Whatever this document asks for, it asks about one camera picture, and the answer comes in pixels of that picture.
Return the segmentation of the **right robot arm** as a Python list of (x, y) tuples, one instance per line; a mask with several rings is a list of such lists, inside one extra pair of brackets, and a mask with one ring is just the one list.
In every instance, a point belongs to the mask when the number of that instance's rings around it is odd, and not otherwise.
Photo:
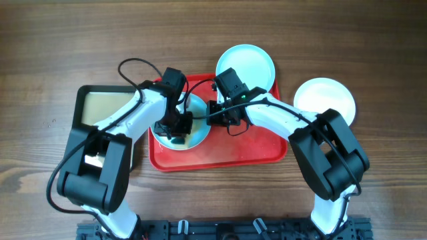
[(213, 79), (223, 103), (210, 101), (208, 125), (230, 127), (245, 121), (285, 139), (304, 180), (315, 194), (311, 221), (325, 237), (339, 234), (347, 220), (350, 198), (362, 192), (360, 182), (370, 163), (341, 114), (303, 111), (277, 100), (261, 87), (249, 89), (229, 68)]

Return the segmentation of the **light blue plate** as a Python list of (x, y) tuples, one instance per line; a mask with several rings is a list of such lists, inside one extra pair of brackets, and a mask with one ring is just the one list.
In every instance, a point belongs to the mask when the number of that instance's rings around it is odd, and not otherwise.
[[(201, 99), (200, 97), (198, 97), (193, 93), (190, 94), (189, 99), (187, 100), (187, 105), (186, 105), (187, 111), (191, 111), (193, 115), (198, 117), (205, 114), (206, 108), (207, 108), (207, 105), (203, 101), (203, 99)], [(153, 129), (151, 129), (151, 133), (153, 134), (154, 138), (159, 142), (160, 145), (171, 150), (184, 151), (199, 145), (207, 137), (210, 129), (211, 127), (207, 125), (204, 119), (193, 120), (191, 133), (184, 137), (185, 138), (184, 145), (172, 144), (171, 140), (167, 139), (166, 137), (160, 137), (154, 134)]]
[(219, 58), (216, 75), (232, 68), (240, 82), (232, 86), (232, 90), (251, 91), (256, 87), (270, 92), (276, 78), (276, 70), (272, 58), (260, 47), (241, 44), (229, 48)]

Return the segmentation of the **white round plate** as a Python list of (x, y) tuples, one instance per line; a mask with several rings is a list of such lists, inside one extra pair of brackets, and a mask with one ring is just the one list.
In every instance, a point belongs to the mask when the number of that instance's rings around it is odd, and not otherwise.
[(316, 113), (328, 109), (338, 111), (348, 125), (356, 116), (356, 102), (350, 91), (340, 82), (326, 77), (310, 79), (296, 91), (294, 107)]

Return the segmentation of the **green yellow sponge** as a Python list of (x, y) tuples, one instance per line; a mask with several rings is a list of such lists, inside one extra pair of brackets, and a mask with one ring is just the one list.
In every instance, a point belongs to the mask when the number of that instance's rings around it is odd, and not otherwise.
[(184, 137), (175, 137), (171, 140), (171, 143), (174, 145), (184, 145), (185, 138)]

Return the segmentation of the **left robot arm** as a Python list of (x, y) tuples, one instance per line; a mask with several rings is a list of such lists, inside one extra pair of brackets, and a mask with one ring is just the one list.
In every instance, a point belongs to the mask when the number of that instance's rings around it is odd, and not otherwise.
[(168, 139), (191, 133), (190, 112), (177, 110), (185, 75), (168, 67), (161, 81), (144, 81), (133, 98), (93, 126), (74, 127), (60, 164), (57, 192), (94, 216), (112, 239), (141, 239), (140, 217), (124, 197), (135, 142), (150, 128)]

